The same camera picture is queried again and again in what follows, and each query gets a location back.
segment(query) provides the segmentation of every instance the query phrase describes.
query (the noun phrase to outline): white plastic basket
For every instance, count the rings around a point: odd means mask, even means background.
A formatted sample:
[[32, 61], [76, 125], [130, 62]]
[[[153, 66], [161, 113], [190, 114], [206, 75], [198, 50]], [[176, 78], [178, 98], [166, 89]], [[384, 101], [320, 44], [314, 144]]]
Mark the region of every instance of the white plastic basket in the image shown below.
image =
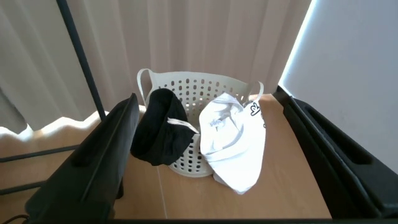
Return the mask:
[[[149, 72], [152, 89], [144, 96], [141, 75]], [[188, 122], [200, 131], [199, 114], [214, 98], [227, 92], [235, 96], [240, 103], [246, 102], [250, 95], [251, 85], [234, 78], [200, 72], [154, 73], [141, 69], [137, 74], [137, 83], [145, 106], [149, 104], [150, 94], [159, 88], [168, 88], [180, 99], [187, 112]], [[200, 154], [200, 135], [192, 137], [190, 145], [183, 156], [169, 166], [173, 171], [187, 177], [205, 177], [213, 170]]]

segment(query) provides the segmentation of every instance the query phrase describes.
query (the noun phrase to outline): white cloth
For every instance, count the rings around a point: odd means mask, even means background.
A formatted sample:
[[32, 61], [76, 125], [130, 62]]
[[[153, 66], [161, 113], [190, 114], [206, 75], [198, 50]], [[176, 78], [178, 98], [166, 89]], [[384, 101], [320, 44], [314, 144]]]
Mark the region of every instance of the white cloth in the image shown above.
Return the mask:
[[266, 129], [262, 119], [259, 99], [243, 107], [227, 94], [211, 101], [199, 116], [200, 151], [215, 174], [214, 179], [244, 194], [258, 180]]

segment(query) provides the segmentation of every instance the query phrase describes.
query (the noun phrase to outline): curtain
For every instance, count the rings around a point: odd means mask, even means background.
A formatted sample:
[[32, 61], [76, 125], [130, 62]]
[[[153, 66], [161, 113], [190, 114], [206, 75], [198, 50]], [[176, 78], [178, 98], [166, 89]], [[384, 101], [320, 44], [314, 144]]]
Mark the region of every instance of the curtain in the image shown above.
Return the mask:
[[[138, 93], [141, 68], [259, 80], [273, 92], [310, 0], [68, 4], [109, 111]], [[55, 1], [0, 1], [0, 48], [0, 126], [38, 130], [63, 116], [83, 121], [95, 111]], [[148, 77], [143, 82], [149, 90]]]

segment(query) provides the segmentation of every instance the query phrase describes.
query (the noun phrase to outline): wall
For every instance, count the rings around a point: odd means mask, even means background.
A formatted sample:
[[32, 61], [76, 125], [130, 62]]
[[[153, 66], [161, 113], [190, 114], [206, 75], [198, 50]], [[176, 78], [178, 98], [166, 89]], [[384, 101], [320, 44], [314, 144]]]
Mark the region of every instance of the wall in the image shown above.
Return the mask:
[[398, 173], [398, 1], [317, 1], [280, 85]]

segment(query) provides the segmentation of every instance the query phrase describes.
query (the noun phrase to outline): wooden floor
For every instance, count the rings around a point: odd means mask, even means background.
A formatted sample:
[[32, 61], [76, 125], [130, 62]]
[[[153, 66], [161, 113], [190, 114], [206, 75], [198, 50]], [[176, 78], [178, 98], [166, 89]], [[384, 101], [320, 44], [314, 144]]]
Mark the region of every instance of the wooden floor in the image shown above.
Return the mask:
[[[318, 185], [283, 108], [264, 95], [261, 108], [267, 126], [263, 166], [257, 184], [244, 195], [215, 182], [193, 179], [167, 166], [152, 167], [129, 157], [124, 197], [115, 202], [116, 218], [330, 218]], [[10, 156], [80, 143], [98, 124], [85, 129], [67, 126], [51, 136], [35, 133], [20, 142], [0, 138], [0, 156]], [[71, 152], [0, 164], [0, 189], [45, 180]], [[36, 189], [0, 196], [0, 222], [24, 213]]]

